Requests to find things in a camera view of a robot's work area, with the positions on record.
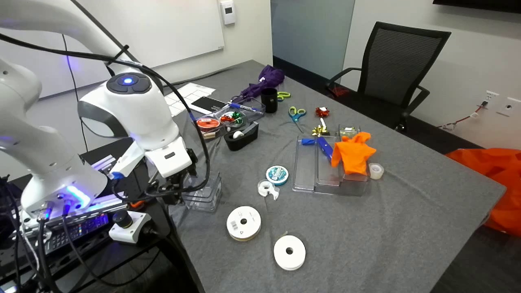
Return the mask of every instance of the gray table surface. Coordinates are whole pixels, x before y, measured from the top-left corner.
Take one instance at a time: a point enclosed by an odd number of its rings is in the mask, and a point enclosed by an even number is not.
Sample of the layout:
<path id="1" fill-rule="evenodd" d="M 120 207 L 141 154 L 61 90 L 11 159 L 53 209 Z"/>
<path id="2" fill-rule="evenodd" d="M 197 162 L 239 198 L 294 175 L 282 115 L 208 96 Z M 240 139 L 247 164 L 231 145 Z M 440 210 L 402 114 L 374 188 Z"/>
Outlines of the gray table surface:
<path id="1" fill-rule="evenodd" d="M 195 83 L 228 101 L 262 68 L 249 61 Z M 220 204 L 213 214 L 189 212 L 178 228 L 206 292 L 430 292 L 505 188 L 294 80 L 278 89 L 292 97 L 258 120 L 256 141 L 237 152 L 224 139 L 209 143 L 211 169 L 222 176 Z M 369 161 L 385 168 L 383 177 L 371 180 L 363 196 L 344 197 L 295 192 L 290 174 L 277 201 L 261 197 L 257 183 L 268 167 L 293 170 L 300 132 L 288 117 L 291 105 L 308 110 L 299 122 L 304 131 L 319 124 L 314 109 L 326 106 L 330 127 L 360 125 L 371 133 L 368 144 L 377 152 Z M 181 129 L 183 117 L 175 118 Z M 186 129 L 187 145 L 197 148 Z M 228 214 L 242 205 L 262 218 L 248 242 L 226 230 Z M 286 231 L 306 247 L 304 265 L 293 272 L 273 256 Z"/>

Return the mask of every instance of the black mesh chair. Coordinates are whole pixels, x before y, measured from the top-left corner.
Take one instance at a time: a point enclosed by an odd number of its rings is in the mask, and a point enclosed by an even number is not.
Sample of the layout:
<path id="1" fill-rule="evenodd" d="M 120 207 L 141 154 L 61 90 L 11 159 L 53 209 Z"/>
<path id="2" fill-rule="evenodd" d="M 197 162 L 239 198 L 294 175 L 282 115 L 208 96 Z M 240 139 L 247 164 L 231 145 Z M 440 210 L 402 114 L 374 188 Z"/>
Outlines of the black mesh chair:
<path id="1" fill-rule="evenodd" d="M 326 87 L 342 104 L 399 131 L 407 117 L 429 95 L 419 85 L 449 39 L 450 32 L 424 30 L 376 22 L 362 59 L 362 68 L 347 68 Z M 358 92 L 338 83 L 352 70 L 361 71 Z M 416 89 L 420 92 L 411 102 Z"/>

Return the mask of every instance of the orange fabric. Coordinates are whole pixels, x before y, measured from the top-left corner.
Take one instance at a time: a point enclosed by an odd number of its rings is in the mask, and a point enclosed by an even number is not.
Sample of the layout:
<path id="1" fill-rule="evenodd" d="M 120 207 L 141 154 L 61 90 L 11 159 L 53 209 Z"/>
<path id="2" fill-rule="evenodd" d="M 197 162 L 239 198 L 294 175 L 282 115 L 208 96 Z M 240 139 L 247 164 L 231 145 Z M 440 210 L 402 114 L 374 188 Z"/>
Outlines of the orange fabric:
<path id="1" fill-rule="evenodd" d="M 485 225 L 521 237 L 521 150 L 456 150 L 447 157 L 506 186 Z"/>
<path id="2" fill-rule="evenodd" d="M 346 174 L 358 173 L 367 176 L 367 159 L 376 153 L 376 149 L 365 144 L 369 139 L 371 134 L 367 132 L 360 132 L 353 139 L 342 136 L 342 141 L 334 144 L 331 166 L 338 166 L 342 159 Z"/>

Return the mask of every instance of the blue handled scissors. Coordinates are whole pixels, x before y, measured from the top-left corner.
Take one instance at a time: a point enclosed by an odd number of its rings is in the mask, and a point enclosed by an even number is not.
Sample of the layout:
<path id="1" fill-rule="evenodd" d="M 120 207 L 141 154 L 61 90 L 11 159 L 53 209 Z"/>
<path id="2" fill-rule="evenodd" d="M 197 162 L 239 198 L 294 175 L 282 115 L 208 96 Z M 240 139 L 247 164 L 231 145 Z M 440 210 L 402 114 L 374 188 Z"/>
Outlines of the blue handled scissors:
<path id="1" fill-rule="evenodd" d="M 291 120 L 293 122 L 295 122 L 295 125 L 298 127 L 300 132 L 304 133 L 302 131 L 302 129 L 300 128 L 300 126 L 297 124 L 297 122 L 299 121 L 300 117 L 306 115 L 306 110 L 305 109 L 297 109 L 296 107 L 291 106 L 290 110 L 289 110 L 289 114 L 290 114 Z"/>
<path id="2" fill-rule="evenodd" d="M 279 100 L 279 102 L 282 102 L 284 101 L 284 99 L 287 99 L 291 97 L 291 94 L 289 92 L 277 92 L 277 100 Z"/>

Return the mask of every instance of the chair backrest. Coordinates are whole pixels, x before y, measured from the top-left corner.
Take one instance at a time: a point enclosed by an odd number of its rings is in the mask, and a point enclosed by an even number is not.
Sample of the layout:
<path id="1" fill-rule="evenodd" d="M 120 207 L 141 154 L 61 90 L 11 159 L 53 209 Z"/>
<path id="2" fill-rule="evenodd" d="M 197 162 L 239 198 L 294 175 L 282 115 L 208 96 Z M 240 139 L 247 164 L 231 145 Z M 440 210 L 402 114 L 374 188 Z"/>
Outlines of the chair backrest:
<path id="1" fill-rule="evenodd" d="M 358 92 L 406 108 L 450 35 L 376 22 L 365 48 Z"/>

